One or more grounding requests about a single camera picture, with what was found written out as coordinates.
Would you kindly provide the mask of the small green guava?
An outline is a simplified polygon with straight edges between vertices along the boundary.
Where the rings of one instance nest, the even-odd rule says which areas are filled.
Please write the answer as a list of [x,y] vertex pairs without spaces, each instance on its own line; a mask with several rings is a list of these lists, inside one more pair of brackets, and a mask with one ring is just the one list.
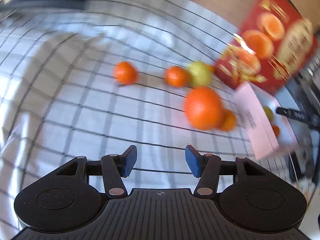
[[273,122],[273,119],[274,119],[273,111],[267,106],[263,106],[263,110],[265,111],[265,114],[266,114],[269,122]]

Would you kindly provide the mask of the small tangerine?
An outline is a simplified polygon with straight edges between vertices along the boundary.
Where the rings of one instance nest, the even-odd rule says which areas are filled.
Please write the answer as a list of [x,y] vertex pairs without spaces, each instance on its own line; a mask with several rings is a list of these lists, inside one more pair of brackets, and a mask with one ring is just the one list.
[[235,129],[237,126],[236,115],[233,111],[229,109],[224,109],[224,120],[222,125],[219,127],[219,130],[224,132],[229,132]]

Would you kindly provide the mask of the large orange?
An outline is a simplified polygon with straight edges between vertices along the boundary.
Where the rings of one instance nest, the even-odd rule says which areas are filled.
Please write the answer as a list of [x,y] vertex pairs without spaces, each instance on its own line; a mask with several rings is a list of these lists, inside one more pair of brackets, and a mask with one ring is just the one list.
[[185,97],[184,112],[193,128],[207,131],[218,128],[223,121],[223,104],[210,87],[196,87]]

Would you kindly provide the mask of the large green guava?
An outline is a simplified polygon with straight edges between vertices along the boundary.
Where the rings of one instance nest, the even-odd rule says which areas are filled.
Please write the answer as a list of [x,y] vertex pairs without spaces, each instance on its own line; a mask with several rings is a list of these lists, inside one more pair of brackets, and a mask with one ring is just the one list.
[[190,84],[192,87],[208,86],[212,81],[212,73],[208,70],[207,64],[195,61],[187,66],[190,74]]

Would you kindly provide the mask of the tiny kumquat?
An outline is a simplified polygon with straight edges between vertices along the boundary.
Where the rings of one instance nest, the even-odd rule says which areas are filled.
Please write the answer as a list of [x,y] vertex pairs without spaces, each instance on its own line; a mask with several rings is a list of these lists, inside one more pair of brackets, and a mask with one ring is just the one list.
[[212,74],[215,73],[214,66],[208,64],[207,67],[208,67],[208,70],[209,70]]

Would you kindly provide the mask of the computer case glass panel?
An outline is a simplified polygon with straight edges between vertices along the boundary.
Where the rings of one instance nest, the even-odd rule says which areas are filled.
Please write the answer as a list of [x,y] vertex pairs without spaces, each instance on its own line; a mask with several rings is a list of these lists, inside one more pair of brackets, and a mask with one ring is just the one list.
[[319,185],[319,53],[277,94],[297,139],[285,155],[290,179],[310,203]]

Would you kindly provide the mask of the pink cardboard box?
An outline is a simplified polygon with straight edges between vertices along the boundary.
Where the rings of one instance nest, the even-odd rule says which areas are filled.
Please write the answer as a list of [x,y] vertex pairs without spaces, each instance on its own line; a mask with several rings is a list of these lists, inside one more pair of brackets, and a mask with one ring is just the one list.
[[[276,114],[280,104],[274,96],[251,83],[243,83],[235,90],[233,99],[256,159],[283,156],[298,148],[298,141],[288,119]],[[269,122],[263,106],[273,111],[273,122]],[[280,128],[277,138],[272,125]]]

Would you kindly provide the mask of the red snack bag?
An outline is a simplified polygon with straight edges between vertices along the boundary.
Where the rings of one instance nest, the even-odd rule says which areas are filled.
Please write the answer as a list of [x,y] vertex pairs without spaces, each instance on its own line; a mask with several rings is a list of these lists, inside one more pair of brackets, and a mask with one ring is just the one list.
[[297,75],[318,46],[313,25],[289,0],[256,0],[214,66],[231,89],[250,82],[275,94]]

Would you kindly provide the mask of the checkered white tablecloth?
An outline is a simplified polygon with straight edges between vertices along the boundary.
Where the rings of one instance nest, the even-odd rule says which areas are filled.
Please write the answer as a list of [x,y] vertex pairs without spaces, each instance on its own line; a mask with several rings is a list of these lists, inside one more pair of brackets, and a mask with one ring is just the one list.
[[[164,200],[162,189],[194,189],[184,158],[193,145],[223,160],[253,157],[248,135],[199,131],[183,113],[189,88],[163,80],[170,65],[215,61],[237,26],[189,0],[89,0],[84,11],[32,9],[1,12],[1,239],[21,226],[17,194],[76,156],[99,160],[137,147],[128,190],[151,188],[119,219],[98,232],[115,239],[212,236],[214,219],[196,205]],[[127,61],[132,85],[113,75]]]

